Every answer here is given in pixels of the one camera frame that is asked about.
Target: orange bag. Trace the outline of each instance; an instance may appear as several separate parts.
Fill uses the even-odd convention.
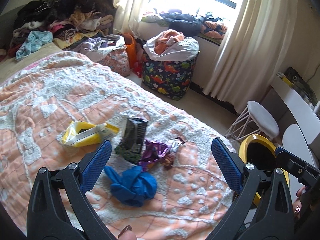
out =
[[[130,68],[133,68],[134,64],[137,62],[136,41],[129,33],[124,33],[122,36],[124,37],[124,42],[127,46]]]

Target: fabric storage bin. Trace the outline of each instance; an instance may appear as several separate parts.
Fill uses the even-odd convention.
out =
[[[124,77],[130,75],[129,58],[126,49],[115,49],[97,63],[110,67],[113,72]]]
[[[188,91],[196,59],[189,61],[154,61],[143,54],[142,82],[174,100],[179,100]]]

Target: orange and white blanket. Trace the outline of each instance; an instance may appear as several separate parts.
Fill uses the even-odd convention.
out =
[[[211,154],[211,127],[163,102],[109,67],[75,52],[59,52],[24,70],[0,89],[0,200],[26,232],[31,188],[40,167],[63,169],[78,162],[96,145],[73,148],[61,144],[71,121],[121,125],[122,114],[149,121],[146,138],[166,142],[182,137],[174,166],[150,173],[157,180],[155,198],[141,208],[120,204],[102,173],[87,198],[111,232],[132,225],[138,239],[205,239],[226,213],[232,191]],[[121,133],[112,140],[113,148]],[[131,164],[112,154],[108,164],[118,173]],[[79,228],[65,194],[68,215]]]

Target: floor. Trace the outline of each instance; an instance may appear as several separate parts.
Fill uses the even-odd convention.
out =
[[[176,101],[145,87],[141,84],[141,78],[138,78],[134,73],[131,73],[127,78],[141,86],[143,89],[160,97],[163,101],[170,103],[179,109],[185,110],[188,114],[193,115],[201,122],[214,128],[221,135],[224,135],[237,118],[236,115],[191,89],[187,91],[182,99]]]

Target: white curtain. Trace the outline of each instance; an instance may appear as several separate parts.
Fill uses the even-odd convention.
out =
[[[148,2],[149,0],[113,0],[113,5],[117,8],[114,33],[130,33],[135,38],[140,36],[139,22]]]
[[[291,42],[298,0],[243,0],[204,82],[211,93],[241,113],[259,101],[275,77]]]

